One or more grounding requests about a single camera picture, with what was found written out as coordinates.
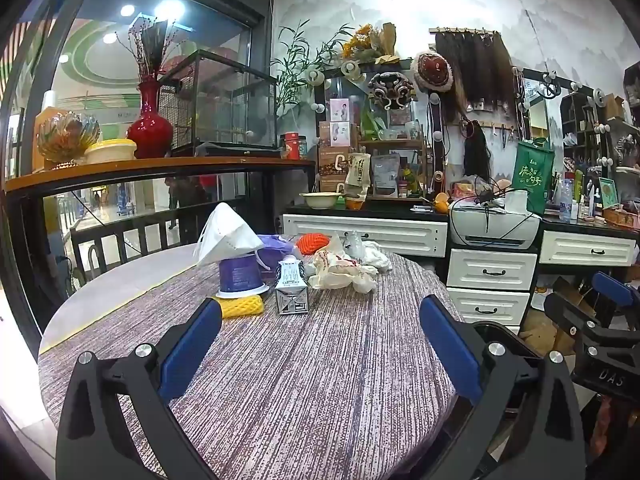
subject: drawer cabinet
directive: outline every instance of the drawer cabinet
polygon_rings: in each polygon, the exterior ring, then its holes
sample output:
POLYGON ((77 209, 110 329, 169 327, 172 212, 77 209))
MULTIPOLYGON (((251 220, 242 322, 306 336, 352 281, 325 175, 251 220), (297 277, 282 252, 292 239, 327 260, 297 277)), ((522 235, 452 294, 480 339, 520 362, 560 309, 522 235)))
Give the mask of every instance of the drawer cabinet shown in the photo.
POLYGON ((519 326, 529 302, 528 292, 473 290, 450 286, 447 291, 466 322, 488 320, 507 326, 519 326))
POLYGON ((529 290, 537 254, 452 249, 447 286, 529 290))
POLYGON ((283 215, 284 234, 324 233, 344 236, 350 231, 378 242, 396 254, 443 258, 447 243, 445 222, 354 218, 345 216, 283 215))
POLYGON ((635 240, 626 238, 545 231, 540 263, 628 267, 635 246, 635 240))

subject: green shopping bag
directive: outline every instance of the green shopping bag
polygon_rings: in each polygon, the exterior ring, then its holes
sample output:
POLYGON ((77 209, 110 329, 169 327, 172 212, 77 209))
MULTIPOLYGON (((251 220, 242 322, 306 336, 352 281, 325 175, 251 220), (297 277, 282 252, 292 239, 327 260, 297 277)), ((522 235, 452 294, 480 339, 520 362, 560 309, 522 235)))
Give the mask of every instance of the green shopping bag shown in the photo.
POLYGON ((513 169, 513 189, 526 189, 527 210, 539 215, 545 212, 545 192, 549 188, 554 168, 554 152, 545 137, 534 143, 520 141, 513 169))

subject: decorative glass fruit bowl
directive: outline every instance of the decorative glass fruit bowl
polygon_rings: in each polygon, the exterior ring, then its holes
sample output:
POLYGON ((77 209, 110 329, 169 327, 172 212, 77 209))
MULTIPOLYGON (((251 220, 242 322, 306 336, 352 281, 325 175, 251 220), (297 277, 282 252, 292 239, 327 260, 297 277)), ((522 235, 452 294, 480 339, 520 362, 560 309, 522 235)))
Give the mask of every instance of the decorative glass fruit bowl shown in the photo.
POLYGON ((56 114, 40 125, 38 151, 47 160, 64 164, 84 155, 100 136, 100 124, 93 116, 56 114))

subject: printer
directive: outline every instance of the printer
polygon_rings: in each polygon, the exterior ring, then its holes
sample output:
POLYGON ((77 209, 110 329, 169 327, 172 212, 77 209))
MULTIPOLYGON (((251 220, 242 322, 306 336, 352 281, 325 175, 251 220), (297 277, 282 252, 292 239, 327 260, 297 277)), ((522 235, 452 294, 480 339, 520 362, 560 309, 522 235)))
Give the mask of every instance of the printer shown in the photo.
POLYGON ((476 204, 475 197, 453 202, 449 206, 453 242, 478 248, 529 249, 538 232, 540 217, 528 211, 505 211, 501 199, 495 203, 476 204))

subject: red vase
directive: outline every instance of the red vase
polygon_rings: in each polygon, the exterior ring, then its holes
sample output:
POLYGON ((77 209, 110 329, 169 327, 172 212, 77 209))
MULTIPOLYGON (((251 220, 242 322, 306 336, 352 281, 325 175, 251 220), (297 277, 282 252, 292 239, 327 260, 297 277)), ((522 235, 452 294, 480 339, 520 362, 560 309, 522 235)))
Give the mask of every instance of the red vase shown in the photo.
POLYGON ((140 118, 127 130, 127 139, 138 146, 134 152, 136 158, 163 157, 171 148, 174 127, 158 114, 158 96, 160 83, 147 79, 138 85, 140 90, 140 118))

